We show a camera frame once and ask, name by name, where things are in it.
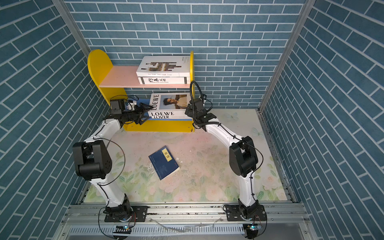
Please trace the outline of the white LOVER book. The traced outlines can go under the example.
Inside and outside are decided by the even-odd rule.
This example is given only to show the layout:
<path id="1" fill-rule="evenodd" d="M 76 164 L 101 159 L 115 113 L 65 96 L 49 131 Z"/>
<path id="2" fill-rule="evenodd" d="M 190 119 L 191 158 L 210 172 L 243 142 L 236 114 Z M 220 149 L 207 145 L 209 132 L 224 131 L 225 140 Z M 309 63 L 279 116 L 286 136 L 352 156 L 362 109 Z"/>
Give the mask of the white LOVER book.
<path id="1" fill-rule="evenodd" d="M 184 116 L 169 116 L 169 115 L 158 115 L 158 116 L 151 116 L 151 119 L 155 120 L 191 120 L 191 117 L 188 117 L 186 115 Z"/>

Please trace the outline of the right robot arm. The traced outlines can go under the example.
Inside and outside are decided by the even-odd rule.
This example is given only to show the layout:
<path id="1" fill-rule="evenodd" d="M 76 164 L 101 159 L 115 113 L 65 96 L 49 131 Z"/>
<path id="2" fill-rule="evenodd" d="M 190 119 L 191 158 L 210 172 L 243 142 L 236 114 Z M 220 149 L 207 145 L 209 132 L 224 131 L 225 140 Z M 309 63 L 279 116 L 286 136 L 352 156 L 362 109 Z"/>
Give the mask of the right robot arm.
<path id="1" fill-rule="evenodd" d="M 253 174 L 259 162 L 257 149 L 250 137 L 242 137 L 229 130 L 219 119 L 205 108 L 207 96 L 203 94 L 200 86 L 192 81 L 190 83 L 191 100 L 185 114 L 192 118 L 193 127 L 201 129 L 216 137 L 229 150 L 229 165 L 238 177 L 240 195 L 239 205 L 250 211 L 259 202 L 254 191 Z"/>

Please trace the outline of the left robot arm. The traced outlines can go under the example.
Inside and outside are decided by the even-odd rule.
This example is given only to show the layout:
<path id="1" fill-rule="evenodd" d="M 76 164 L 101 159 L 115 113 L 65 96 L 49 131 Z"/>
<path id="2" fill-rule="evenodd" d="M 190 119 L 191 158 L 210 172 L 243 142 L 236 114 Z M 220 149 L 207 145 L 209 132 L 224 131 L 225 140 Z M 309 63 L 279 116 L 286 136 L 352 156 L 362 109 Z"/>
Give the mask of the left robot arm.
<path id="1" fill-rule="evenodd" d="M 76 174 L 98 189 L 106 201 L 105 211 L 108 214 L 132 212 L 127 195 L 116 183 L 118 177 L 111 174 L 113 161 L 108 144 L 118 146 L 112 141 L 113 135 L 125 125 L 142 125 L 149 119 L 145 114 L 154 108 L 138 98 L 120 97 L 112 97 L 109 115 L 102 120 L 98 129 L 83 142 L 73 145 Z"/>

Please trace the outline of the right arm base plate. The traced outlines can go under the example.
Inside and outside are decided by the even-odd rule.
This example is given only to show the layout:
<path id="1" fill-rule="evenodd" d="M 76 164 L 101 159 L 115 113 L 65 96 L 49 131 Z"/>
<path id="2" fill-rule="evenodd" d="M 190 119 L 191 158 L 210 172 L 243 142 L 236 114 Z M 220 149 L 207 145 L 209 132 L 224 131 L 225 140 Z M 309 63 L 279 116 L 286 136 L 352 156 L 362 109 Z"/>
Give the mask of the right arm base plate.
<path id="1" fill-rule="evenodd" d="M 249 207 L 244 205 L 224 205 L 223 210 L 229 222 L 267 220 L 264 206 L 258 203 Z"/>

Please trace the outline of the Heritage Cultural book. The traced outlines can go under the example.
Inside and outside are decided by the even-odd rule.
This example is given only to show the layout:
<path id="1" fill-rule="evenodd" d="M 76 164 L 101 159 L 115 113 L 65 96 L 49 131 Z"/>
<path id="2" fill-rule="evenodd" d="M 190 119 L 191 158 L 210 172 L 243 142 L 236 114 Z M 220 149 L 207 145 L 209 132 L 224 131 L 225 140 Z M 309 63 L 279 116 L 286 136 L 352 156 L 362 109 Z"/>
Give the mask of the Heritage Cultural book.
<path id="1" fill-rule="evenodd" d="M 189 84 L 190 77 L 138 77 L 142 85 L 183 85 Z"/>

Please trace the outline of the white LOEWE book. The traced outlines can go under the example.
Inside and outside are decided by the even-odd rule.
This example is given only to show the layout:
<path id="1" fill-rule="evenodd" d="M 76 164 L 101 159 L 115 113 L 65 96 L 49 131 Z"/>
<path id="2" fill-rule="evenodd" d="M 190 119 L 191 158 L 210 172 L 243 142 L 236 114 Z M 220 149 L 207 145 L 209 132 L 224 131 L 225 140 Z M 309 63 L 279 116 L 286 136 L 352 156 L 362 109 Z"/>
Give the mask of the white LOEWE book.
<path id="1" fill-rule="evenodd" d="M 150 117 L 158 115 L 184 116 L 190 100 L 189 93 L 155 93 L 151 95 L 149 103 L 154 108 L 148 114 Z"/>

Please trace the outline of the navy blue book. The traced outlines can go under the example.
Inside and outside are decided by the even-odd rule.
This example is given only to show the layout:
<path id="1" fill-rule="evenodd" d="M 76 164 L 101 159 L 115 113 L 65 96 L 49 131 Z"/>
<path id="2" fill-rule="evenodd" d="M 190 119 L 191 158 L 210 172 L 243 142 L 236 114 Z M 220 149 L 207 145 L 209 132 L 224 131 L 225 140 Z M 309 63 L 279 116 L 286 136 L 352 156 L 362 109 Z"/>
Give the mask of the navy blue book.
<path id="1" fill-rule="evenodd" d="M 167 146 L 149 155 L 149 159 L 160 180 L 165 179 L 180 169 L 176 158 L 173 157 Z"/>

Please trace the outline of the white brown-pattern book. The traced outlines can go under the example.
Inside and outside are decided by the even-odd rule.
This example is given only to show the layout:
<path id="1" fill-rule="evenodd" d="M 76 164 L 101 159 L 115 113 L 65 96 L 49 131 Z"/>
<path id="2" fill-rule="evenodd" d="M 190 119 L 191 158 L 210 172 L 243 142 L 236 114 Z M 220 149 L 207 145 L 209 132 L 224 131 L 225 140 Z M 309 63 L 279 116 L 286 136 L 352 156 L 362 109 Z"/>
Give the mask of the white brown-pattern book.
<path id="1" fill-rule="evenodd" d="M 189 77 L 190 56 L 145 56 L 136 73 L 138 77 Z"/>

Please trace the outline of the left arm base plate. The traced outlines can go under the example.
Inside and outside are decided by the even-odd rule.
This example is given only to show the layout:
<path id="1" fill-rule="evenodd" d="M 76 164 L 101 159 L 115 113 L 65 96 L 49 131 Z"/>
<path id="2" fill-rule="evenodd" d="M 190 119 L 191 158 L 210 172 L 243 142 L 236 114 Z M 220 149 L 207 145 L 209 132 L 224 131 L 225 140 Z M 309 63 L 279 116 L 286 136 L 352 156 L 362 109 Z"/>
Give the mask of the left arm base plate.
<path id="1" fill-rule="evenodd" d="M 133 206 L 127 209 L 122 206 L 107 207 L 106 210 L 103 210 L 107 223 L 145 222 L 147 212 L 148 206 Z"/>

